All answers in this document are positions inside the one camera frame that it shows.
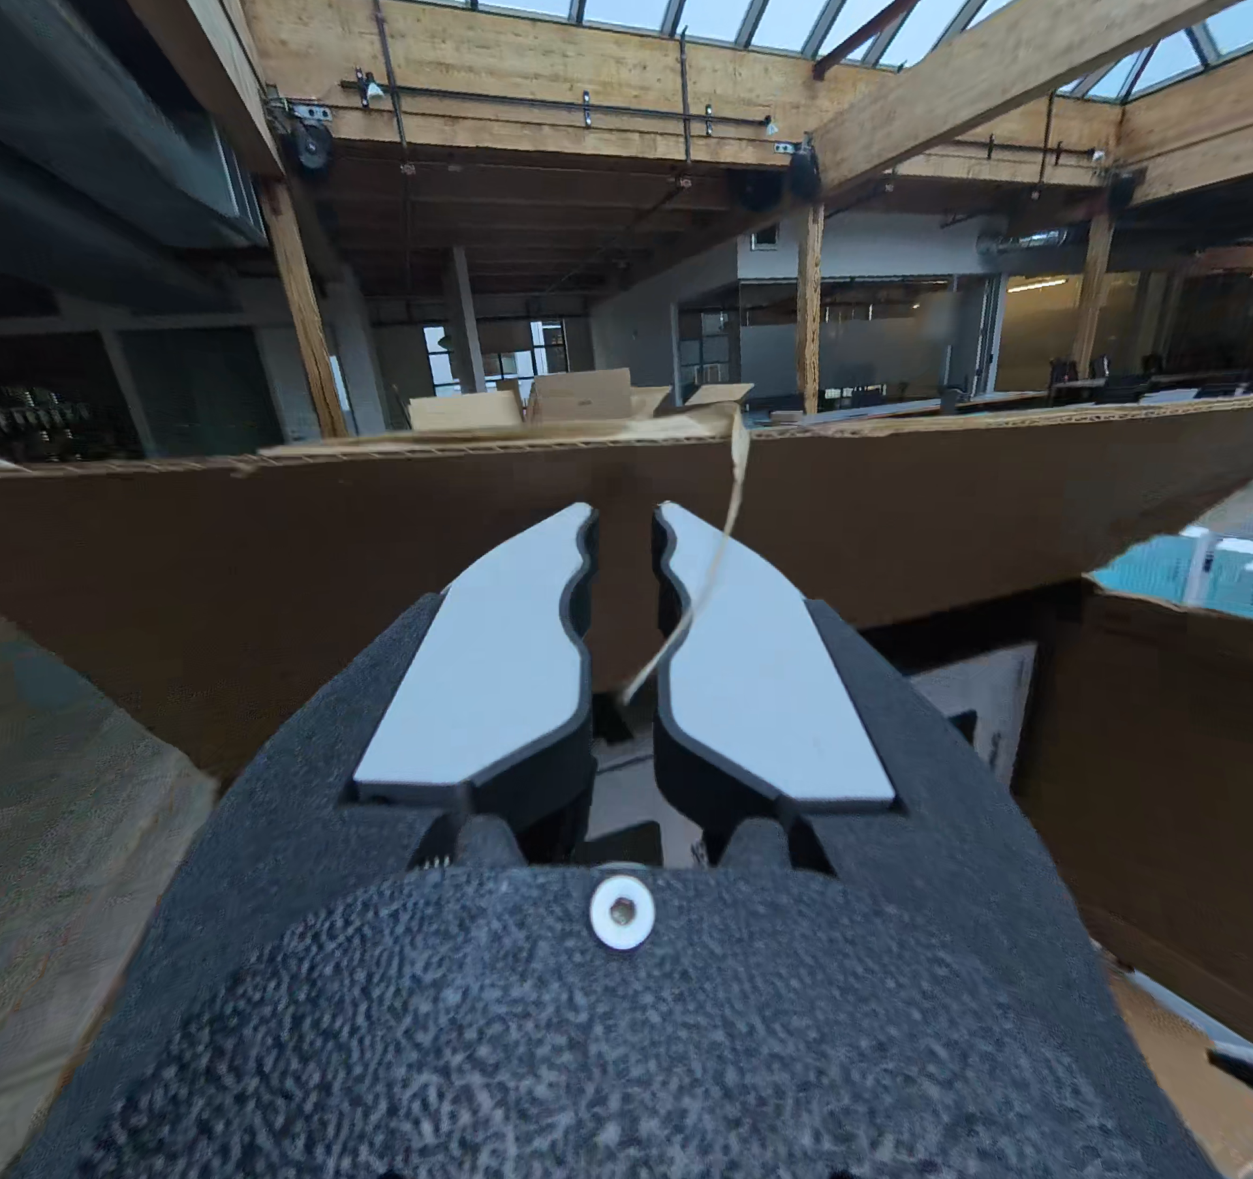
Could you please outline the open cardboard box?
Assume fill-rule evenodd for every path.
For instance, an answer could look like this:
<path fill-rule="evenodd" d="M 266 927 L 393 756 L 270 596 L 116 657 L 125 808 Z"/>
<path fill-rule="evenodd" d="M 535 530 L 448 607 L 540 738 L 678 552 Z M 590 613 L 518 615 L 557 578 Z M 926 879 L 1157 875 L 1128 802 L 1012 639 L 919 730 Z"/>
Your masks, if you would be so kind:
<path fill-rule="evenodd" d="M 511 431 L 525 422 L 511 389 L 417 396 L 408 402 L 408 418 L 415 435 Z"/>
<path fill-rule="evenodd" d="M 652 418 L 671 385 L 634 385 L 632 370 L 592 369 L 533 378 L 525 398 L 531 424 Z"/>

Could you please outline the bright paned window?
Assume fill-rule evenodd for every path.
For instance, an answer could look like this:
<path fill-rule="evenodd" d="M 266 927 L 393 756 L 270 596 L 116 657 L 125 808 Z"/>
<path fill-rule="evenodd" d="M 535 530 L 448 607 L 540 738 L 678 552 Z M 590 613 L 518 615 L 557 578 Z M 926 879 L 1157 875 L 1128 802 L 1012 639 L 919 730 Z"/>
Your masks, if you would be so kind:
<path fill-rule="evenodd" d="M 424 325 L 423 337 L 434 394 L 454 396 L 468 393 L 470 389 L 461 380 L 461 363 L 454 356 L 454 345 L 445 325 Z M 566 325 L 559 317 L 480 321 L 478 343 L 483 387 L 487 391 L 516 383 L 522 398 L 527 398 L 536 376 L 566 372 L 570 369 Z"/>

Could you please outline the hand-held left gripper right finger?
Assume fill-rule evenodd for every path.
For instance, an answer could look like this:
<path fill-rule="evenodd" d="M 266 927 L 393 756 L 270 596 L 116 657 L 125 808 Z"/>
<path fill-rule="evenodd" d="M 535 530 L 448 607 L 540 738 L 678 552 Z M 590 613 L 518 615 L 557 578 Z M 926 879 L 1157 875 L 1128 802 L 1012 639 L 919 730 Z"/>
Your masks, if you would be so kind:
<path fill-rule="evenodd" d="M 746 819 L 886 811 L 897 787 L 792 580 L 674 501 L 656 506 L 654 774 L 707 842 Z"/>

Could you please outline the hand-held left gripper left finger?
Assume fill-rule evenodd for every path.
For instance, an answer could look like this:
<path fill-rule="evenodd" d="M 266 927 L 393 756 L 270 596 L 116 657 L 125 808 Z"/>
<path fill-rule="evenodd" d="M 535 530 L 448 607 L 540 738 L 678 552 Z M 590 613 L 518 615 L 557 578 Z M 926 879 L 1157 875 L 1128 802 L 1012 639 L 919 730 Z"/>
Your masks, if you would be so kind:
<path fill-rule="evenodd" d="M 356 763 L 356 797 L 494 813 L 516 831 L 579 811 L 597 771 L 595 569 L 597 512 L 577 501 L 454 578 Z"/>

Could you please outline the brown cardboard box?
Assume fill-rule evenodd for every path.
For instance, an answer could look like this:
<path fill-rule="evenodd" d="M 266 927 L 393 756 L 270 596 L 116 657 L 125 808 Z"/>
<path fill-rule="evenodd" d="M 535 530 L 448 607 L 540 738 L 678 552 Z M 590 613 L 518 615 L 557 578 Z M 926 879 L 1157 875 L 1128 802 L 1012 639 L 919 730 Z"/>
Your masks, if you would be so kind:
<path fill-rule="evenodd" d="M 1121 920 L 1249 1028 L 1251 686 L 1071 582 L 1251 479 L 1251 400 L 2 473 L 2 615 L 230 780 L 22 1177 L 1214 1177 L 1110 997 Z M 593 786 L 527 831 L 360 798 L 443 591 L 597 512 Z M 808 598 L 897 802 L 654 774 L 652 517 Z M 908 681 L 1038 644 L 1010 789 Z"/>

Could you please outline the silver air duct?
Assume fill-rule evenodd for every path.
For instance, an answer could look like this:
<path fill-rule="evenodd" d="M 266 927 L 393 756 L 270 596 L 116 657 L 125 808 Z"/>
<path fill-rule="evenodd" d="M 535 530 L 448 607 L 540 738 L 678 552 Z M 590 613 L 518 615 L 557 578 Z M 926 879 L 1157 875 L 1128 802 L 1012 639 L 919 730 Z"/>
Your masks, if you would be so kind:
<path fill-rule="evenodd" d="M 1025 253 L 1056 249 L 1073 242 L 1073 227 L 1047 227 L 1042 231 L 1029 231 L 1027 235 L 994 235 L 985 233 L 976 240 L 976 251 L 992 260 L 1016 258 Z"/>

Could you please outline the black light rail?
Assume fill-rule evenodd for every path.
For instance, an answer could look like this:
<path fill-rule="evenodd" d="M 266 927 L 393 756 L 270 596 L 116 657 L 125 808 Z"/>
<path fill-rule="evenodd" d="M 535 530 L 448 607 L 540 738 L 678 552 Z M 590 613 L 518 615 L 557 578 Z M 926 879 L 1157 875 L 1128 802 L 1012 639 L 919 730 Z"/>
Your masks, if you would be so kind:
<path fill-rule="evenodd" d="M 542 112 L 579 112 L 586 124 L 590 124 L 595 115 L 612 117 L 650 117 L 660 121 L 678 121 L 682 124 L 700 123 L 709 132 L 718 126 L 737 126 L 750 128 L 753 132 L 762 132 L 768 137 L 779 134 L 779 126 L 772 115 L 764 117 L 733 117 L 728 113 L 718 113 L 713 106 L 705 106 L 700 112 L 691 108 L 656 108 L 656 106 L 636 106 L 636 104 L 615 104 L 604 101 L 593 101 L 588 89 L 579 91 L 575 97 L 527 97 L 527 95 L 507 95 L 496 91 L 474 91 L 474 89 L 441 89 L 430 86 L 410 86 L 393 84 L 384 86 L 369 71 L 355 71 L 353 77 L 342 78 L 338 82 L 340 89 L 356 93 L 358 101 L 367 106 L 371 97 L 410 97 L 410 99 L 428 99 L 428 101 L 459 101 L 467 104 L 480 106 L 509 106 L 509 108 L 533 108 Z"/>

